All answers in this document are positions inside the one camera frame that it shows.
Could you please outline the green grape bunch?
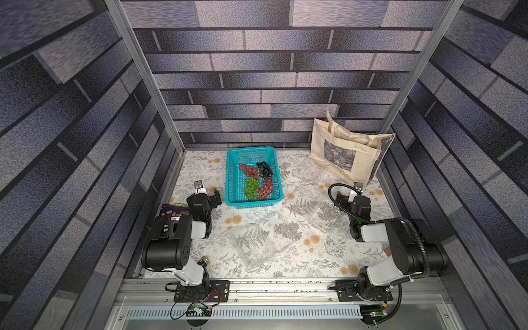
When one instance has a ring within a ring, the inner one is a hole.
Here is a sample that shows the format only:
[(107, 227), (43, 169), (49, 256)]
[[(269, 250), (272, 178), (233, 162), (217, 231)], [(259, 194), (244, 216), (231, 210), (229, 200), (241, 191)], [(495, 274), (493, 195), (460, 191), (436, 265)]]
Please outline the green grape bunch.
[(246, 180), (245, 195), (249, 201), (258, 201), (258, 189), (260, 188), (259, 180), (256, 178), (248, 178)]

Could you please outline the teal plastic basket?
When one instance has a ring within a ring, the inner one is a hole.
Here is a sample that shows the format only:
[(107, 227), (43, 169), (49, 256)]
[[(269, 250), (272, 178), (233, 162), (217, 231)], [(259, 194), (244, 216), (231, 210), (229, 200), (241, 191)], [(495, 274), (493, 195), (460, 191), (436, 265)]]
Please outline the teal plastic basket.
[(279, 163), (272, 147), (228, 151), (225, 177), (228, 206), (255, 208), (273, 206), (283, 200)]

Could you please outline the clear clamshell container front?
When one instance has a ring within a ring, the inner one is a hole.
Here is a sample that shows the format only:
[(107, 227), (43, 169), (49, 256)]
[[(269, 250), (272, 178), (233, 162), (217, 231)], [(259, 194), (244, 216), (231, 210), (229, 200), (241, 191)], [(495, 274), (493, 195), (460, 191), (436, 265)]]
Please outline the clear clamshell container front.
[(249, 224), (232, 233), (234, 248), (247, 269), (259, 267), (301, 238), (300, 232), (284, 221)]

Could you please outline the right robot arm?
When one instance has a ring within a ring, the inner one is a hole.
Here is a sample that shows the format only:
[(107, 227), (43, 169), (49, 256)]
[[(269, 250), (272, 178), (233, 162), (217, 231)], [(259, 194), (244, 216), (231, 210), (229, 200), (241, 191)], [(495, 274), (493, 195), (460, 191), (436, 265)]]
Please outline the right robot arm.
[(371, 200), (358, 186), (332, 184), (328, 196), (349, 217), (349, 231), (356, 242), (386, 243), (391, 250), (384, 260), (361, 268), (356, 278), (337, 280), (329, 287), (339, 301), (386, 303), (393, 299), (393, 288), (447, 268), (448, 256), (423, 219), (372, 220)]

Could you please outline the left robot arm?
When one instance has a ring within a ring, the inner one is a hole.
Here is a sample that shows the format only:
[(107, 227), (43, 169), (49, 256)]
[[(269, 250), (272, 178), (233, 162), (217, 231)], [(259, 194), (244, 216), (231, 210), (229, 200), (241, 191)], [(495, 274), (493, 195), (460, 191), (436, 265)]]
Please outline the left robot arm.
[(201, 181), (194, 183), (195, 192), (186, 202), (188, 214), (171, 216), (166, 213), (155, 218), (144, 240), (141, 253), (143, 268), (150, 272), (170, 273), (176, 277), (165, 290), (174, 294), (177, 303), (219, 304), (223, 296), (211, 283), (207, 259), (196, 262), (191, 258), (194, 240), (207, 239), (213, 229), (212, 210), (222, 204), (217, 189), (209, 193)]

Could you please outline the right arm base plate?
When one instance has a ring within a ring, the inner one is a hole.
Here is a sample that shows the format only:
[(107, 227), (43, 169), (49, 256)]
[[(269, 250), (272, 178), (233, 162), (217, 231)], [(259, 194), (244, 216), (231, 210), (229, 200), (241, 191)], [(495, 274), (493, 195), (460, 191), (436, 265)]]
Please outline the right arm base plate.
[(357, 283), (356, 280), (336, 280), (335, 284), (328, 288), (335, 291), (340, 302), (389, 302), (393, 300), (393, 294), (387, 286), (374, 286), (370, 283)]

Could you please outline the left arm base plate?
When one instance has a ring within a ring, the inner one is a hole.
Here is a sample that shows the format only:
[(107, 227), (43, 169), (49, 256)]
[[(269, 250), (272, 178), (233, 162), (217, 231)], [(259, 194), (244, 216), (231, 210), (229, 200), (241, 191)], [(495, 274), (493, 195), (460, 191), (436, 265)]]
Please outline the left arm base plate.
[(180, 285), (173, 300), (175, 303), (226, 303), (229, 300), (230, 284), (228, 280), (211, 280), (198, 286)]

